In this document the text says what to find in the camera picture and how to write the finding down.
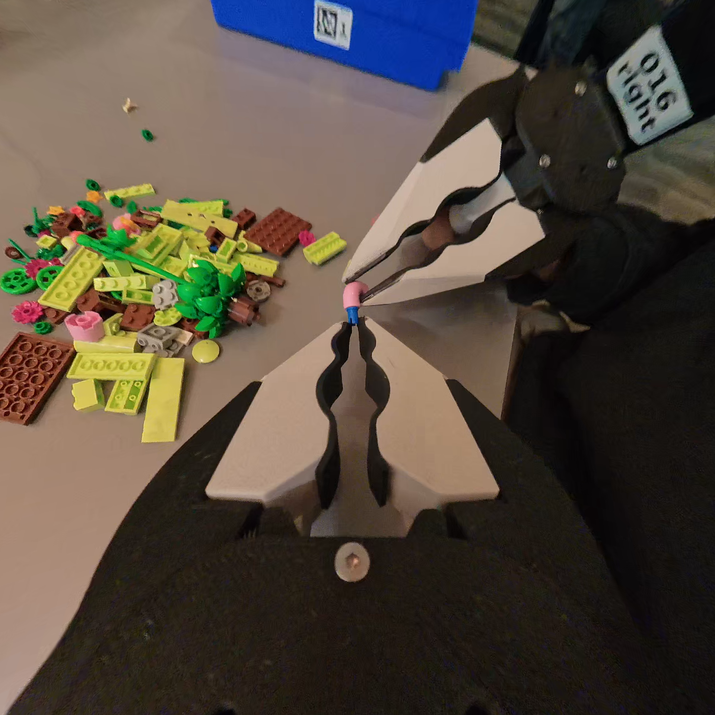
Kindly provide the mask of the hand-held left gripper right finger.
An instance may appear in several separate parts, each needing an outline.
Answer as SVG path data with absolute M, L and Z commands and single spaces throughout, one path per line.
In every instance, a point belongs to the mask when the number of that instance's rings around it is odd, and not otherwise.
M 360 318 L 365 391 L 374 404 L 366 470 L 382 536 L 404 537 L 424 510 L 495 500 L 500 488 L 441 371 Z

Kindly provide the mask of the blue storage bin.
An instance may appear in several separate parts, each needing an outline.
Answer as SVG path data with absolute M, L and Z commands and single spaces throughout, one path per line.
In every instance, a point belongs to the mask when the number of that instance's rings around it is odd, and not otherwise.
M 460 72 L 477 1 L 212 1 L 221 27 L 435 91 Z

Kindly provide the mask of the pink round brick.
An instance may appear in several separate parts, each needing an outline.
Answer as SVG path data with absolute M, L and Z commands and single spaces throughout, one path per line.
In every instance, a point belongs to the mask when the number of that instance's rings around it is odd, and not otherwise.
M 64 325 L 74 342 L 96 343 L 106 336 L 102 316 L 95 311 L 70 314 Z

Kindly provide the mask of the person's right hand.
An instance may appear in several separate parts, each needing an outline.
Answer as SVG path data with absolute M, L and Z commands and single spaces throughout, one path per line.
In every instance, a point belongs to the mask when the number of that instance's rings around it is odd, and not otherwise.
M 451 226 L 448 214 L 438 215 L 424 228 L 421 238 L 428 251 L 438 250 L 454 242 L 455 232 Z

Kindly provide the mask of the person's black clothing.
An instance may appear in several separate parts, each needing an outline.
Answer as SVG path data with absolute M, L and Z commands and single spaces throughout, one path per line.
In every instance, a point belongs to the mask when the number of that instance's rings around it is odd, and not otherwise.
M 534 335 L 508 424 L 576 501 L 676 688 L 714 713 L 714 238 L 583 333 Z

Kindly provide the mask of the person's right forearm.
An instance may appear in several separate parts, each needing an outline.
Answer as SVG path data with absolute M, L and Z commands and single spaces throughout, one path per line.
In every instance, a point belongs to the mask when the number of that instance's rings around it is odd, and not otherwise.
M 544 333 L 570 332 L 598 319 L 714 240 L 714 219 L 667 222 L 640 207 L 619 205 L 601 214 L 553 210 L 542 215 L 554 258 L 506 279 L 509 299 L 521 305 L 522 346 Z

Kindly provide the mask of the pile of toy bricks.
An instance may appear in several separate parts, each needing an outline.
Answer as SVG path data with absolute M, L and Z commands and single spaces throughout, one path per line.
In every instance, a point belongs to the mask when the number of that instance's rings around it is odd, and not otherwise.
M 33 209 L 24 231 L 35 240 L 34 253 L 8 241 L 4 253 L 12 266 L 1 273 L 1 296 L 22 299 L 10 311 L 13 323 L 24 327 L 20 332 L 75 349 L 62 379 L 71 382 L 77 413 L 141 414 L 143 443 L 173 442 L 186 372 L 182 354 L 189 348 L 195 362 L 213 362 L 219 337 L 209 338 L 195 329 L 195 320 L 181 316 L 174 280 L 126 260 L 108 260 L 78 245 L 76 237 L 102 239 L 123 229 L 134 240 L 129 253 L 181 278 L 199 258 L 225 273 L 241 264 L 247 281 L 230 303 L 223 334 L 259 322 L 260 306 L 285 285 L 280 259 L 286 256 L 246 241 L 246 230 L 267 215 L 259 219 L 248 208 L 233 212 L 228 200 L 184 197 L 151 206 L 136 202 L 155 195 L 151 184 L 102 191 L 88 179 L 86 188 L 85 199 L 69 209 L 50 206 L 43 215 Z M 319 238 L 303 231 L 293 249 Z M 106 336 L 99 342 L 74 342 L 64 325 L 68 315 L 86 311 L 102 316 Z

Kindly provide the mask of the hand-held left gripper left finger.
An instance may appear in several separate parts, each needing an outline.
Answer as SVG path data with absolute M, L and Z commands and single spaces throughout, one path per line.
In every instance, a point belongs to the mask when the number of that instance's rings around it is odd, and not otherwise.
M 346 322 L 331 326 L 264 376 L 207 484 L 209 498 L 281 508 L 310 534 L 340 476 L 332 406 L 351 332 Z

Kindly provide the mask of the green toy plant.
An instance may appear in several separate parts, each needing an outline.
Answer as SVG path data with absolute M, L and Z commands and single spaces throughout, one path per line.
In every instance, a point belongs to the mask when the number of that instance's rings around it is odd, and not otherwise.
M 220 337 L 225 331 L 230 303 L 247 281 L 241 264 L 236 264 L 230 273 L 225 273 L 214 261 L 201 258 L 190 263 L 186 270 L 187 278 L 177 277 L 129 253 L 134 240 L 123 229 L 111 231 L 102 239 L 80 234 L 76 242 L 108 260 L 126 260 L 134 267 L 154 270 L 159 276 L 174 280 L 177 284 L 177 310 L 182 317 L 195 320 L 195 329 L 212 339 Z

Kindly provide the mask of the brown studded plate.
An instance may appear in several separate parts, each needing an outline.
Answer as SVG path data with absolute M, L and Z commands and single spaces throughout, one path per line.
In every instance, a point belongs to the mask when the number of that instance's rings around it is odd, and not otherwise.
M 299 234 L 311 230 L 309 221 L 277 207 L 248 228 L 245 239 L 271 255 L 285 257 L 299 243 Z

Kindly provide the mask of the large brown round-hole plate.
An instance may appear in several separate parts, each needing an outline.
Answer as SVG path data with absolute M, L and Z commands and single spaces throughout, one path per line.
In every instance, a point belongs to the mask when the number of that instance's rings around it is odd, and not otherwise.
M 1 354 L 1 421 L 31 424 L 75 355 L 68 343 L 17 333 Z

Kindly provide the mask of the lime ridged brick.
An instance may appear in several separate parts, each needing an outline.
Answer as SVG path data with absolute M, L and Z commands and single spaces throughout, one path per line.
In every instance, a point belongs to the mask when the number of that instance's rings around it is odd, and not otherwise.
M 332 231 L 320 237 L 302 249 L 307 262 L 315 266 L 323 266 L 347 249 L 347 242 L 338 233 Z

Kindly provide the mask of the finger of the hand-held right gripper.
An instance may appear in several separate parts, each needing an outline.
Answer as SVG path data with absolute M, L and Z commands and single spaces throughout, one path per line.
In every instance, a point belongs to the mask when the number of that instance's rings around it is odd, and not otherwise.
M 353 282 L 382 263 L 409 231 L 421 233 L 449 199 L 460 201 L 455 194 L 460 190 L 485 187 L 487 198 L 479 197 L 480 215 L 515 200 L 500 172 L 501 149 L 501 138 L 485 119 L 418 162 L 355 250 L 343 282 Z
M 415 267 L 405 267 L 362 295 L 372 307 L 426 298 L 483 282 L 544 237 L 538 215 L 517 201 L 485 212 L 459 242 L 443 246 Z

